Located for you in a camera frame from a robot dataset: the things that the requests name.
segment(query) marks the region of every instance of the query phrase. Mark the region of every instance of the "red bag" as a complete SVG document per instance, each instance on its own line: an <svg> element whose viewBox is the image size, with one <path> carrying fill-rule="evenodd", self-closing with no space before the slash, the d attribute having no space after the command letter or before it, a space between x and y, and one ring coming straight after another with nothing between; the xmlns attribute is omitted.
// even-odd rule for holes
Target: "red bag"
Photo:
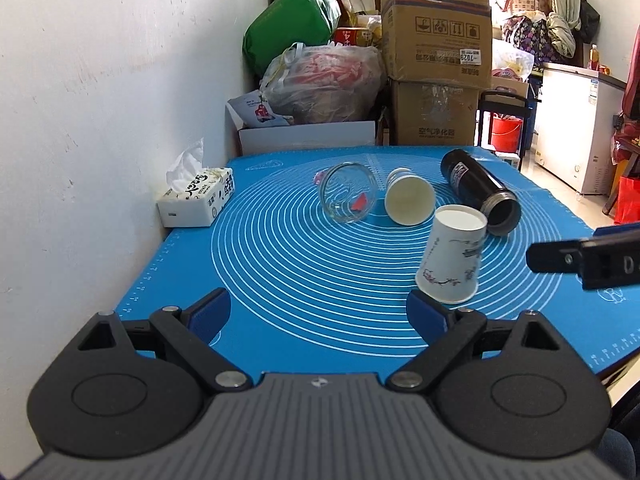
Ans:
<svg viewBox="0 0 640 480"><path fill-rule="evenodd" d="M640 221L640 179L621 176L614 223L620 225L638 221Z"/></svg>

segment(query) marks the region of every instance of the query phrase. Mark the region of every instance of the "shipping label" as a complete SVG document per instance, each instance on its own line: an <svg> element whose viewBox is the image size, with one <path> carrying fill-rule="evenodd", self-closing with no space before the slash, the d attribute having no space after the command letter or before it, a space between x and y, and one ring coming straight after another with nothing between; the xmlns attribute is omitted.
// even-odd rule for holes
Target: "shipping label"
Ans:
<svg viewBox="0 0 640 480"><path fill-rule="evenodd" d="M482 65L482 54L479 48L461 48L460 64L462 65Z"/></svg>

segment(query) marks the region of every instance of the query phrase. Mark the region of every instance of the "black thermos bottle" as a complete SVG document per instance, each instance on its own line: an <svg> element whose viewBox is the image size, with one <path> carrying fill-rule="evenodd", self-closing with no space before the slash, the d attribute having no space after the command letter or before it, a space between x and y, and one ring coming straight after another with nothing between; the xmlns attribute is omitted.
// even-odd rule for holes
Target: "black thermos bottle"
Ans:
<svg viewBox="0 0 640 480"><path fill-rule="evenodd" d="M487 231L506 236L520 221L520 203L504 184L464 150L453 150L440 163L442 176L464 205L487 218Z"/></svg>

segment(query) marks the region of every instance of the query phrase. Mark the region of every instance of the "pink object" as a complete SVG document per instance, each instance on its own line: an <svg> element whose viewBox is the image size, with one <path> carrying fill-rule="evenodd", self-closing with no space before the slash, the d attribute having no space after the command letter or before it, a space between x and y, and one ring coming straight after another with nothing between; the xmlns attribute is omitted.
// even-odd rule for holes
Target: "pink object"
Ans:
<svg viewBox="0 0 640 480"><path fill-rule="evenodd" d="M321 182L322 179L324 178L324 174L326 173L326 170L322 170L322 171L318 171L315 175L314 175L314 184L316 186L318 186Z"/></svg>
<svg viewBox="0 0 640 480"><path fill-rule="evenodd" d="M496 70L492 70L491 75L501 77L503 79L513 79L514 81L522 82L522 78L518 77L511 68L497 68Z"/></svg>

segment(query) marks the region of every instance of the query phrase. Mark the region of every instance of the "white paper cup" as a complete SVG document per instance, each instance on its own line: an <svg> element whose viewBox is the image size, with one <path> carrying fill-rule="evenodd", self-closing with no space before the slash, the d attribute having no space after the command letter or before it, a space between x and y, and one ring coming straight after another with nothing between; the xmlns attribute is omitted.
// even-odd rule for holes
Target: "white paper cup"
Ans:
<svg viewBox="0 0 640 480"><path fill-rule="evenodd" d="M446 304L470 300L478 290L486 217L464 205L436 210L427 248L415 275L425 294Z"/></svg>
<svg viewBox="0 0 640 480"><path fill-rule="evenodd" d="M386 179L385 209L400 225L424 222L436 205L433 186L409 168L397 168Z"/></svg>

